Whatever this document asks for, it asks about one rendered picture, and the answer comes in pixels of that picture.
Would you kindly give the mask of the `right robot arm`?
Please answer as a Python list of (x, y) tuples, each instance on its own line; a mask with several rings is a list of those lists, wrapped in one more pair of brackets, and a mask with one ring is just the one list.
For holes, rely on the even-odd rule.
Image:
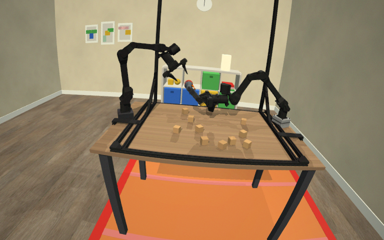
[[(147, 50), (153, 50), (156, 52), (161, 52), (161, 54), (158, 54), (158, 59), (161, 57), (165, 62), (172, 57), (171, 55), (174, 56), (181, 50), (180, 47), (178, 47), (175, 43), (167, 47), (165, 44), (162, 44), (162, 43), (148, 44), (148, 43), (131, 42), (126, 47), (124, 47), (123, 49), (120, 49), (117, 52), (117, 58), (120, 63), (121, 77), (122, 77), (122, 84), (123, 84), (122, 95), (119, 97), (120, 113), (131, 112), (130, 101), (133, 98), (134, 94), (133, 94), (133, 88), (131, 88), (129, 85), (127, 61), (128, 61), (128, 54), (131, 53), (133, 49), (147, 49)], [(178, 68), (177, 67), (178, 64), (179, 63), (176, 60), (175, 61), (171, 60), (171, 63), (170, 64), (167, 63), (167, 66), (168, 66), (168, 69), (171, 72), (173, 72)]]

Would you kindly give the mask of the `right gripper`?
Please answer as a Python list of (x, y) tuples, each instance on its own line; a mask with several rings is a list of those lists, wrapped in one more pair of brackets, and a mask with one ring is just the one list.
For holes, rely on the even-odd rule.
[[(165, 63), (166, 64), (170, 64), (171, 63), (171, 60), (174, 60), (172, 57), (169, 59), (169, 60), (167, 60)], [(175, 60), (174, 60), (175, 61)], [(178, 63), (178, 65), (177, 65), (177, 67), (179, 67), (180, 65), (182, 65), (182, 67), (183, 67), (183, 69), (185, 70), (185, 72), (186, 72), (186, 74), (188, 74), (187, 73), (187, 70), (186, 70), (186, 62), (187, 62), (187, 59), (182, 59), (181, 61), (180, 61), (180, 63)], [(170, 78), (172, 78), (172, 79), (174, 79), (175, 81), (177, 81), (177, 79), (171, 74), (171, 71), (169, 70), (167, 70), (167, 72), (164, 72), (163, 74), (162, 74), (162, 76), (164, 77), (164, 78), (168, 78), (168, 77), (170, 77)]]

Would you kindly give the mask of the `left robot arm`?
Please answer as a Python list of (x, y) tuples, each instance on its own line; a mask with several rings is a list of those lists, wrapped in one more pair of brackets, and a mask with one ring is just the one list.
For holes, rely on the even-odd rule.
[(225, 104), (225, 106), (227, 107), (229, 105), (229, 100), (230, 100), (230, 103), (232, 105), (237, 105), (241, 99), (243, 92), (253, 80), (261, 80), (266, 84), (266, 86), (269, 88), (269, 90), (271, 90), (272, 94), (275, 96), (276, 98), (275, 102), (280, 107), (278, 115), (276, 116), (281, 119), (287, 119), (287, 113), (290, 111), (288, 102), (279, 94), (277, 89), (271, 83), (268, 74), (262, 70), (247, 74), (243, 82), (238, 87), (238, 89), (232, 94), (230, 93), (231, 85), (227, 83), (221, 83), (220, 84), (220, 93), (221, 93), (220, 104)]

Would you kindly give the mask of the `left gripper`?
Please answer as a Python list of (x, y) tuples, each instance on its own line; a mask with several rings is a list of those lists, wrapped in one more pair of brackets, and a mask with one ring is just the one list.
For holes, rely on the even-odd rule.
[(196, 98), (195, 100), (205, 103), (206, 105), (208, 105), (208, 108), (212, 108), (213, 103), (217, 105), (220, 103), (220, 95), (217, 93), (211, 94), (208, 90), (205, 90), (205, 92), (200, 94), (199, 96), (200, 97)]

